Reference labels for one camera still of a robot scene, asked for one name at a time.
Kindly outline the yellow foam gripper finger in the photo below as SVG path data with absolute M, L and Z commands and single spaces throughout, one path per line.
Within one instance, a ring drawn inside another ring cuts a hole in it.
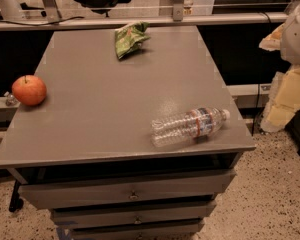
M 286 73 L 275 74 L 260 127 L 265 132 L 278 132 L 285 128 L 299 110 L 300 65 L 292 65 Z
M 269 35 L 261 40 L 259 47 L 266 51 L 278 51 L 281 48 L 281 37 L 284 25 L 279 25 Z

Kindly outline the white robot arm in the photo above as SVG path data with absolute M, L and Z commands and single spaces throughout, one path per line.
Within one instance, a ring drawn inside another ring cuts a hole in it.
M 263 131 L 278 132 L 300 110 L 300 3 L 283 24 L 262 39 L 259 47 L 278 50 L 281 58 L 290 63 L 286 73 L 275 74 L 260 123 Z

